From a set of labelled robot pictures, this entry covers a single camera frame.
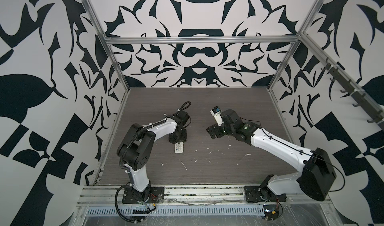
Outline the white remote control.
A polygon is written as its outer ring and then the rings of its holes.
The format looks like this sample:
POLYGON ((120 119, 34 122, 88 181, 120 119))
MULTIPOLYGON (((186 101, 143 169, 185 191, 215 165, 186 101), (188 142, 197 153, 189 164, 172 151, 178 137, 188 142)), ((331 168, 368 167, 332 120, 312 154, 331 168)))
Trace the white remote control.
POLYGON ((182 154, 184 152, 184 143, 175 143, 175 154, 182 154))

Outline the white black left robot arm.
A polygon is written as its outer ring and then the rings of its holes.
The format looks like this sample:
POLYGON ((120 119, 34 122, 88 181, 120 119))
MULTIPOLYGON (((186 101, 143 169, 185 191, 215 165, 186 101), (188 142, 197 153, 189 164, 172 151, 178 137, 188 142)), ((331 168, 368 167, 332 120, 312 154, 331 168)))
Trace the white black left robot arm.
POLYGON ((190 116, 183 110, 161 121, 146 126, 133 124, 117 149, 119 167, 130 178, 130 185, 125 194, 133 202, 147 202, 150 198, 151 182, 147 176, 146 164, 155 141, 167 136, 171 144, 175 145, 175 153, 182 153, 187 141, 187 122, 190 116))

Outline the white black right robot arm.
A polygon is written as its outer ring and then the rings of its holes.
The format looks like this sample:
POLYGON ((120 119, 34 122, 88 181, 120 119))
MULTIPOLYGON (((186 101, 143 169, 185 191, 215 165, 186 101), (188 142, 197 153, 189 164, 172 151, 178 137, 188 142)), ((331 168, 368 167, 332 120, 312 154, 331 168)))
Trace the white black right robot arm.
POLYGON ((260 148, 292 166, 296 172, 282 176, 269 175, 257 187, 246 186, 247 203, 284 202, 287 195, 299 194, 322 202, 340 171, 320 148, 310 150, 292 144, 265 130, 259 121, 246 121, 234 110, 210 111, 216 123, 207 128, 212 139, 232 136, 250 146, 260 148))

